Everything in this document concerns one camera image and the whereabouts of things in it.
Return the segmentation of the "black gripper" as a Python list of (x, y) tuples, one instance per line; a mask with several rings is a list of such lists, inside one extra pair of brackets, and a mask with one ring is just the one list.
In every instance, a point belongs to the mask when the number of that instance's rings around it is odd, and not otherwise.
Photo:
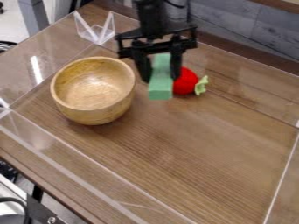
[(117, 57), (133, 58), (143, 82), (149, 82), (152, 74), (147, 55), (157, 53), (171, 54), (171, 76), (173, 80), (180, 77), (183, 53), (197, 47), (196, 28), (195, 24), (173, 24), (156, 34), (136, 28), (115, 36)]

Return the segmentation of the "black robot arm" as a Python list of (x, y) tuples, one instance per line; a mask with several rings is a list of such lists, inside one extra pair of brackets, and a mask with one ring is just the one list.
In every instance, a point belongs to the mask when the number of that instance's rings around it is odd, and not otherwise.
[(139, 27), (115, 36), (117, 57), (135, 62), (141, 80), (148, 83), (153, 67), (149, 55), (171, 54), (171, 77), (180, 77), (183, 54), (197, 47), (196, 28), (191, 22), (172, 22), (167, 18), (169, 0), (133, 0)]

